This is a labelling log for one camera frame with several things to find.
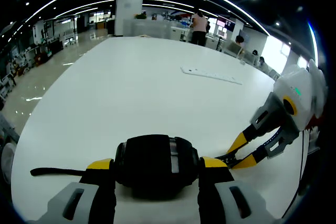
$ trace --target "glossy floor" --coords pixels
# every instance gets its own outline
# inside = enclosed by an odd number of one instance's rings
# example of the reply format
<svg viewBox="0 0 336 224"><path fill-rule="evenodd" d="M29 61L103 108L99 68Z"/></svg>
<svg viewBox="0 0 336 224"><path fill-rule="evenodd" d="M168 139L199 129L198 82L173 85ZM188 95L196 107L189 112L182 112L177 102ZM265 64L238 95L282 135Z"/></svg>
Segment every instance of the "glossy floor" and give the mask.
<svg viewBox="0 0 336 224"><path fill-rule="evenodd" d="M76 43L64 49L28 73L15 77L17 86L8 94L3 115L20 135L29 116L50 86L88 50L108 38L107 30L89 30L76 36Z"/></svg>

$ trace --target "person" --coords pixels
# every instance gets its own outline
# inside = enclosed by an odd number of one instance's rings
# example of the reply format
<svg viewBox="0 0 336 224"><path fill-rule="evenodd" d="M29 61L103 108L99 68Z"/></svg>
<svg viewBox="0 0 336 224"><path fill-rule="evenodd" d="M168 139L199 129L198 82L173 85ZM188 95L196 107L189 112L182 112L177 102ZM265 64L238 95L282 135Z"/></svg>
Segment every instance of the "person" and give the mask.
<svg viewBox="0 0 336 224"><path fill-rule="evenodd" d="M259 58L259 66L258 66L258 69L261 71L261 72L264 72L265 74L268 74L269 73L269 68L268 68L268 65L265 63L265 59L261 56Z"/></svg>
<svg viewBox="0 0 336 224"><path fill-rule="evenodd" d="M258 65L258 55L259 55L258 51L257 50L253 50L252 54L255 56L253 65L256 66L256 65Z"/></svg>
<svg viewBox="0 0 336 224"><path fill-rule="evenodd" d="M207 20L198 8L195 8L195 14L191 18L193 23L190 27L194 29L191 43L204 47Z"/></svg>
<svg viewBox="0 0 336 224"><path fill-rule="evenodd" d="M241 35L237 35L236 37L236 43L240 46L242 46L242 43L244 42L244 38Z"/></svg>
<svg viewBox="0 0 336 224"><path fill-rule="evenodd" d="M206 25L206 33L208 33L210 31L210 21L208 21L207 25Z"/></svg>

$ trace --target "green indicator light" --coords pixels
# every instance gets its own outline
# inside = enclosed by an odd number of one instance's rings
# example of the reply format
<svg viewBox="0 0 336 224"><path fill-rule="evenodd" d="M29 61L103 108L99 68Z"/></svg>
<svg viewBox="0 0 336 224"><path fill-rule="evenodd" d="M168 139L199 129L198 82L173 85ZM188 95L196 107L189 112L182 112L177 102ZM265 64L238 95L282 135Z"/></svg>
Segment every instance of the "green indicator light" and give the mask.
<svg viewBox="0 0 336 224"><path fill-rule="evenodd" d="M298 88L295 88L295 91L296 91L299 95L301 95L300 90L298 90Z"/></svg>

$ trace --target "black strap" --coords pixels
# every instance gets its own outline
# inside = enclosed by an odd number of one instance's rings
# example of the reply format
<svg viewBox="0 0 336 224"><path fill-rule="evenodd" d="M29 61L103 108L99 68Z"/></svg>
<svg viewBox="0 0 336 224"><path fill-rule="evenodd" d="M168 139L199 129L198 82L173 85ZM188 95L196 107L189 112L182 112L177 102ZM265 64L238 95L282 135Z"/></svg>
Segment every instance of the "black strap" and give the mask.
<svg viewBox="0 0 336 224"><path fill-rule="evenodd" d="M30 171L32 176L40 176L46 174L67 174L74 176L83 176L84 170L59 169L59 168L35 168Z"/></svg>

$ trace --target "desk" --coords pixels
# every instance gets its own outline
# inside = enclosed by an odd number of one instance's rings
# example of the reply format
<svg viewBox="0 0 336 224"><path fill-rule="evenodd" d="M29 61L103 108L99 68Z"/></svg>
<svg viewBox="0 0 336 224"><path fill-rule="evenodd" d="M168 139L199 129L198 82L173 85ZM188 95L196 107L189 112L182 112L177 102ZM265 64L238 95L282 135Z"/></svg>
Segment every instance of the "desk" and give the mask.
<svg viewBox="0 0 336 224"><path fill-rule="evenodd" d="M243 85L183 74L180 66L233 76ZM199 156L224 154L262 106L274 81L239 60L197 45L155 38L109 38L78 59L49 88L22 131L12 171L12 198L35 220L76 176L32 177L37 167L85 170L115 157L128 138L167 134L189 140ZM243 150L256 148L270 134ZM256 167L235 170L281 217L297 189L300 139ZM198 183L172 201L134 200L117 185L114 223L197 223Z"/></svg>

